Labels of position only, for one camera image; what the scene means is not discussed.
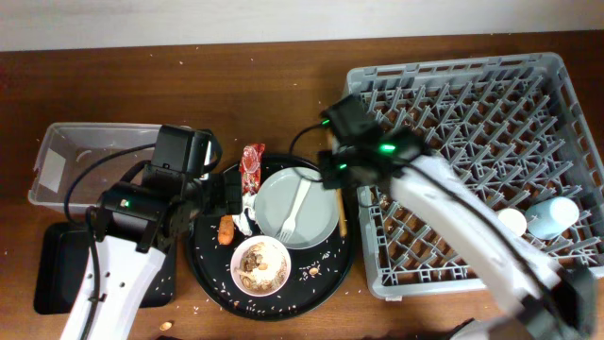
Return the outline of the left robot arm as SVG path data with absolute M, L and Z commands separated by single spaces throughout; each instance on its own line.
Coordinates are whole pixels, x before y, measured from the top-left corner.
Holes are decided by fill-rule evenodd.
M 199 216 L 243 209 L 242 181 L 216 175 L 223 150 L 208 129 L 163 125 L 135 163 L 87 207 L 89 256 L 64 339 L 125 339 L 178 237 Z

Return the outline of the light blue plastic cup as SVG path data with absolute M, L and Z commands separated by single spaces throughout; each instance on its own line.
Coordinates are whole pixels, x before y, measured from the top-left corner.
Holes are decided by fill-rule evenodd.
M 559 196 L 529 207 L 525 217 L 530 234 L 552 240 L 579 220 L 579 207 L 570 198 Z

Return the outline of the white plastic fork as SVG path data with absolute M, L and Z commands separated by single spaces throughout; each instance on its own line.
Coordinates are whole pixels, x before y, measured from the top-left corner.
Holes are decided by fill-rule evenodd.
M 291 236 L 294 232 L 295 226 L 296 226 L 296 222 L 295 222 L 296 216 L 299 212 L 299 209 L 301 208 L 301 205 L 303 204 L 303 201 L 304 201 L 306 195 L 308 194 L 310 186 L 311 186 L 310 181 L 308 181 L 306 179 L 300 180 L 290 213 L 289 213 L 288 217 L 285 219 L 281 229 L 279 230 L 279 232 L 276 235 L 276 238 L 279 240 L 279 242 L 281 242 L 283 244 L 286 244 L 289 242 L 289 239 L 291 238 Z

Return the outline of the wooden chopstick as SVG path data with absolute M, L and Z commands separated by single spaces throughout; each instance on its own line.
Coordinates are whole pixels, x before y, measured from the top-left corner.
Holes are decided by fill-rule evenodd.
M 327 145 L 331 149 L 332 152 L 334 152 L 338 146 L 338 142 L 330 130 L 327 131 Z M 345 210 L 344 210 L 343 194 L 342 194 L 341 189 L 336 190 L 336 201 L 337 201 L 338 209 L 339 209 L 339 221 L 338 221 L 339 233 L 342 238 L 345 238 L 347 236 L 347 224 L 346 224 L 346 217 L 345 217 Z

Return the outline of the white paper cup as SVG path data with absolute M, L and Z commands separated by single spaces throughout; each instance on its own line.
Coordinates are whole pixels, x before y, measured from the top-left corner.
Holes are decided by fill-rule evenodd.
M 528 227 L 526 217 L 514 208 L 506 208 L 496 212 L 498 219 L 516 236 L 525 234 Z

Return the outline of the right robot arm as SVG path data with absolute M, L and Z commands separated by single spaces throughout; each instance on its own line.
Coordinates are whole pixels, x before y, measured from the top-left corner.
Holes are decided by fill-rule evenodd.
M 326 187 L 384 184 L 391 199 L 421 219 L 470 265 L 490 290 L 501 317 L 470 319 L 449 339 L 589 339 L 596 332 L 596 280 L 565 270 L 516 236 L 496 213 L 412 131 L 329 129 L 319 154 Z

